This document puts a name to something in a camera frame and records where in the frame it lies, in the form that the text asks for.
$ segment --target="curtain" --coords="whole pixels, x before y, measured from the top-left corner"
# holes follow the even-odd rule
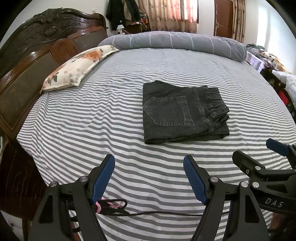
[[[196,33],[197,0],[136,0],[152,31]]]
[[[243,43],[245,27],[246,27],[245,0],[233,0],[232,38],[237,40],[240,43]]]

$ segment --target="jacket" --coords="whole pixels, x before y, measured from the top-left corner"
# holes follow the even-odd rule
[[[132,21],[140,20],[139,7],[135,0],[124,0],[128,7],[130,17]],[[126,27],[126,17],[124,15],[124,5],[122,0],[109,0],[107,12],[107,19],[111,22],[111,29],[116,30],[118,25]]]

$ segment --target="gray striped comforter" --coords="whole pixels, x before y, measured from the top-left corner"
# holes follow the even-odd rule
[[[230,109],[230,135],[208,142],[145,145],[142,86],[160,80],[178,86],[218,87]],[[75,181],[107,153],[116,167],[105,198],[125,198],[127,210],[202,214],[183,170],[191,154],[210,175],[238,184],[248,180],[235,165],[240,149],[267,168],[289,169],[286,158],[265,146],[268,138],[296,143],[295,123],[272,87],[245,62],[180,49],[131,49],[97,65],[79,87],[44,93],[28,115],[18,141],[49,184]],[[225,203],[224,211],[229,208]],[[271,215],[263,211],[267,224]],[[109,241],[190,240],[200,217],[164,214],[104,217]],[[216,235],[223,236],[227,215]]]

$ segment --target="white wall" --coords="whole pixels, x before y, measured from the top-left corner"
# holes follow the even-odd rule
[[[33,17],[35,14],[41,13],[48,8],[74,8],[85,13],[92,13],[95,9],[97,13],[102,14],[106,18],[106,10],[109,0],[32,0],[28,6],[16,17],[6,34],[4,35],[0,47],[5,43],[9,36],[25,21]],[[106,25],[110,29],[110,23],[106,19]]]
[[[215,24],[214,0],[198,0],[198,4],[199,23],[197,24],[197,33],[213,36]]]
[[[249,43],[263,46],[296,74],[296,39],[279,13],[265,0],[246,0],[244,44]]]

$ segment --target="jeans pocket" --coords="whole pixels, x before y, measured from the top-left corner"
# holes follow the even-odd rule
[[[194,126],[185,96],[152,97],[143,105],[143,110],[160,126]]]

